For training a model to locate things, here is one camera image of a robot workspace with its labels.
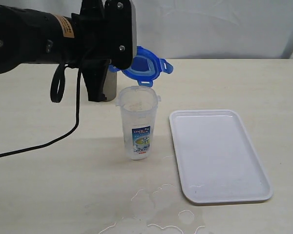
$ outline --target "blue lid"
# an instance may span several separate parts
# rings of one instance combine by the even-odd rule
[[[112,65],[109,66],[109,70],[111,72],[119,71]],[[163,58],[158,58],[142,46],[137,47],[137,56],[133,59],[131,67],[122,70],[125,76],[137,80],[139,85],[147,87],[153,86],[153,80],[158,78],[161,72],[170,74],[172,71],[171,64]]]

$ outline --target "white tray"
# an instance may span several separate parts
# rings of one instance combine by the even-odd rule
[[[183,110],[171,113],[181,186],[197,204],[265,201],[272,188],[237,113]]]

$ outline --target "measuring cup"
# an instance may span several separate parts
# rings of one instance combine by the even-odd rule
[[[156,111],[160,97],[146,86],[123,89],[116,101],[120,106],[126,156],[133,160],[150,155]]]

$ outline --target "table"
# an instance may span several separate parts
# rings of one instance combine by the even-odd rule
[[[171,60],[152,156],[123,153],[119,109],[87,101],[77,131],[48,148],[0,159],[0,234],[293,234],[293,60]],[[0,75],[0,153],[45,143],[75,123],[77,71],[51,104],[53,65]],[[119,74],[119,90],[136,82]],[[274,188],[260,204],[193,206],[181,192],[169,114],[232,109],[241,116]]]

